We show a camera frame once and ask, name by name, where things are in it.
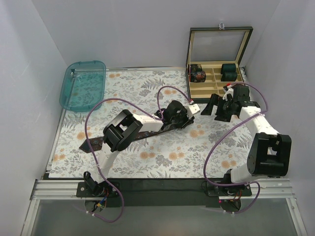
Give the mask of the brown blue floral tie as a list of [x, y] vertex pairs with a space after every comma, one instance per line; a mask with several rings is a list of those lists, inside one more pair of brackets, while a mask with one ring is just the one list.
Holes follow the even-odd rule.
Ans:
[[161, 133], [168, 132], [175, 129], [183, 129], [183, 128], [165, 128], [164, 122], [163, 122], [163, 126], [159, 131], [140, 131], [138, 128], [136, 129], [135, 126], [132, 124], [131, 129], [130, 128], [126, 129], [127, 130], [126, 134], [124, 134], [124, 131], [119, 132], [119, 134], [122, 134], [122, 137], [114, 135], [113, 137], [108, 138], [106, 135], [104, 135], [103, 137], [90, 139], [90, 143], [91, 143], [93, 151], [101, 150], [103, 144], [108, 144], [111, 152], [122, 151], [122, 150], [125, 150], [134, 141], [156, 136]]

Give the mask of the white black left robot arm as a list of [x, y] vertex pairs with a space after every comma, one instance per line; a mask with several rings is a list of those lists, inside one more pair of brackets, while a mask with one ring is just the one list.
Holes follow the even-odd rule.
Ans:
[[194, 111], [198, 112], [192, 105], [183, 106], [177, 100], [149, 115], [137, 115], [124, 109], [107, 124], [103, 136], [84, 141], [79, 149], [85, 153], [101, 151], [97, 162], [106, 177], [119, 152], [132, 142], [183, 129], [194, 122]]

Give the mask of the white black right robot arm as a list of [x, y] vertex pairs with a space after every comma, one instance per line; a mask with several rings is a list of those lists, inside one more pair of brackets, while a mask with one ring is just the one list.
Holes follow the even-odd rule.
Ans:
[[220, 182], [206, 179], [210, 189], [217, 189], [227, 195], [241, 193], [253, 181], [263, 177], [284, 177], [287, 175], [292, 139], [280, 134], [265, 118], [265, 111], [251, 100], [247, 84], [227, 84], [225, 94], [212, 94], [202, 115], [211, 115], [217, 107], [217, 121], [229, 122], [237, 116], [240, 125], [246, 125], [253, 137], [246, 164], [229, 169]]

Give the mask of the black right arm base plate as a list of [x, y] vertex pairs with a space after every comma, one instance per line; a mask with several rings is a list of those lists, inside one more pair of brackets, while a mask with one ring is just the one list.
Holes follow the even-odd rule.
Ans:
[[227, 196], [227, 197], [235, 197], [235, 196], [251, 196], [252, 191], [249, 185], [238, 185], [231, 187], [223, 187], [212, 185], [207, 181], [203, 181], [201, 183], [202, 190], [209, 197], [219, 197], [219, 196]]

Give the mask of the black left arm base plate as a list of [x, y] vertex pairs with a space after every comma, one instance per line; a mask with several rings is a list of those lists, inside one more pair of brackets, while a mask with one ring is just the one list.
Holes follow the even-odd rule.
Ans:
[[117, 190], [112, 186], [108, 185], [106, 182], [96, 185], [96, 190], [92, 190], [87, 183], [79, 182], [76, 191], [76, 197], [81, 198], [96, 198], [96, 197], [105, 197], [115, 198], [119, 196]]

